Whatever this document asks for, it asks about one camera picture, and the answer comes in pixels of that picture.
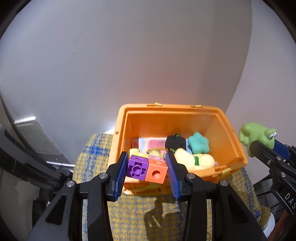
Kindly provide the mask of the colourful block cube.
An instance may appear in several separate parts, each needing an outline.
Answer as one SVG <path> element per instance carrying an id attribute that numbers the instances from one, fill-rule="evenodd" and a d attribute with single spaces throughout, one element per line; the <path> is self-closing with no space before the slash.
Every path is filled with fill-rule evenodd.
<path id="1" fill-rule="evenodd" d="M 140 181 L 163 184 L 168 166 L 163 158 L 153 155 L 131 155 L 128 160 L 126 176 Z"/>

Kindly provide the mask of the black yarn ball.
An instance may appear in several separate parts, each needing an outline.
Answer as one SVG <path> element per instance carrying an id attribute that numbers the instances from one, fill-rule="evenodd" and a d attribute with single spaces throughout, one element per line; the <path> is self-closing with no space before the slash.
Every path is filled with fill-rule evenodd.
<path id="1" fill-rule="evenodd" d="M 168 150 L 177 150 L 178 148 L 186 149 L 186 139 L 179 134 L 167 136 L 165 148 Z"/>

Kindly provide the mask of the green rubber frog toy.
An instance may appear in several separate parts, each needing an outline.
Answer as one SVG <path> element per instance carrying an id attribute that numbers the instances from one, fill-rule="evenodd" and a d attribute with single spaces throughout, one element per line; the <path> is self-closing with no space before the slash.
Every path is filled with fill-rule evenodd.
<path id="1" fill-rule="evenodd" d="M 245 123 L 239 129 L 239 141 L 247 148 L 247 154 L 253 158 L 250 145 L 254 141 L 259 141 L 270 149 L 274 148 L 274 139 L 277 135 L 277 130 L 267 128 L 261 124 L 249 122 Z"/>

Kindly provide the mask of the black grey stand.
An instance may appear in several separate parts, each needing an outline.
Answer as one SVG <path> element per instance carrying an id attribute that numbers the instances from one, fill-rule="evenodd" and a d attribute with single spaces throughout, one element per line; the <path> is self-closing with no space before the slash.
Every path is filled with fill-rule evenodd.
<path id="1" fill-rule="evenodd" d="M 59 190 L 72 180 L 66 168 L 55 168 L 22 146 L 1 125 L 1 168 L 10 174 L 47 190 Z"/>

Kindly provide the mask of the yellow plastic toy cup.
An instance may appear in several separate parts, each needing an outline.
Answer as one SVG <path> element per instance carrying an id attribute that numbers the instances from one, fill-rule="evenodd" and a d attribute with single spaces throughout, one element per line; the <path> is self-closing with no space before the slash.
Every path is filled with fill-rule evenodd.
<path id="1" fill-rule="evenodd" d="M 129 157 L 131 156 L 137 156 L 137 157 L 147 158 L 147 159 L 149 158 L 148 154 L 141 153 L 138 148 L 131 148 L 129 150 Z"/>

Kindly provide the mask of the small yellow plush chick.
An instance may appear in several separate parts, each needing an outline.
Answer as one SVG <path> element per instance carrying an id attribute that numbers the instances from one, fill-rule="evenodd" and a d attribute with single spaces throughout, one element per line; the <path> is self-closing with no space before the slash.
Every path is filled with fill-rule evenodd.
<path id="1" fill-rule="evenodd" d="M 166 152 L 164 150 L 152 150 L 148 154 L 152 156 L 161 157 L 163 159 L 165 159 L 166 156 Z"/>

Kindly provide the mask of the striped pastel cloth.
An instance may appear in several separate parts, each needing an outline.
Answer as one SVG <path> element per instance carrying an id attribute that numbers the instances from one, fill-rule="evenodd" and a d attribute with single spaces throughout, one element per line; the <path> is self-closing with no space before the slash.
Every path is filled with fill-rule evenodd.
<path id="1" fill-rule="evenodd" d="M 146 153 L 151 149 L 164 149 L 166 140 L 166 138 L 133 138 L 132 148 L 138 148 L 141 153 Z"/>

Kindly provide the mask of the teal star plush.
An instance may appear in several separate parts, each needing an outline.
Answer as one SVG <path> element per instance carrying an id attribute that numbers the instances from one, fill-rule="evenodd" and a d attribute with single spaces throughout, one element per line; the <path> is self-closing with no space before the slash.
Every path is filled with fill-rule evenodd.
<path id="1" fill-rule="evenodd" d="M 199 132 L 188 138 L 188 144 L 193 154 L 207 154 L 210 151 L 209 140 Z"/>

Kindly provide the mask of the white bed sheet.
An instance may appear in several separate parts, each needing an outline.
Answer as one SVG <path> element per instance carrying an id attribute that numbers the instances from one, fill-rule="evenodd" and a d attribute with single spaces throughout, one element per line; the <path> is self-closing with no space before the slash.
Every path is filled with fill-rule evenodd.
<path id="1" fill-rule="evenodd" d="M 274 218 L 274 215 L 271 213 L 268 218 L 268 221 L 266 222 L 265 226 L 263 227 L 263 233 L 266 236 L 266 238 L 268 238 L 270 236 L 274 227 L 275 227 L 275 218 Z"/>

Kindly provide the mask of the yellow blue woven blanket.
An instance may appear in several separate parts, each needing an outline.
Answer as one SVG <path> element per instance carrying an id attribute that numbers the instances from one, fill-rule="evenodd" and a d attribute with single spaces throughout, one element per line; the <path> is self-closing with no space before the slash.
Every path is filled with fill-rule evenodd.
<path id="1" fill-rule="evenodd" d="M 75 168 L 77 183 L 90 181 L 107 170 L 112 135 L 91 136 L 81 151 Z M 245 169 L 231 174 L 227 182 L 249 208 L 261 228 L 271 216 L 269 208 L 260 205 Z M 136 196 L 122 194 L 117 202 L 108 203 L 114 240 L 181 240 L 187 204 L 177 202 L 171 194 Z"/>

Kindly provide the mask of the orange plastic storage crate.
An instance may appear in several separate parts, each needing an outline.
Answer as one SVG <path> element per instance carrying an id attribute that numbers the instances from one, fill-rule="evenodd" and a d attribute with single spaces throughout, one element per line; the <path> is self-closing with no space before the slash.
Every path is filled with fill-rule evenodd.
<path id="1" fill-rule="evenodd" d="M 118 113 L 109 164 L 130 156 L 127 195 L 170 193 L 165 155 L 205 181 L 218 182 L 245 167 L 247 156 L 225 113 L 215 107 L 125 104 Z"/>

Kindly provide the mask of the white wall panel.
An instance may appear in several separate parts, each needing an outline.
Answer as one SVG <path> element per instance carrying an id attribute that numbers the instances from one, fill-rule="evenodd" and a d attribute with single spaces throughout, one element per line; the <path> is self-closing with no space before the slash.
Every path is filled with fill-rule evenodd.
<path id="1" fill-rule="evenodd" d="M 60 155 L 60 150 L 51 141 L 35 116 L 14 122 L 16 129 L 36 153 L 45 155 Z"/>

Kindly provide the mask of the yellow plush duck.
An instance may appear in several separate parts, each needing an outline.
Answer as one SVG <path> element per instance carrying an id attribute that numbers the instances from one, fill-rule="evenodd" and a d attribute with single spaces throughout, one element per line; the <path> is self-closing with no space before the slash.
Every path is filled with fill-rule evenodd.
<path id="1" fill-rule="evenodd" d="M 210 154 L 190 154 L 179 148 L 174 153 L 177 163 L 186 166 L 187 170 L 203 170 L 218 167 L 219 163 Z"/>

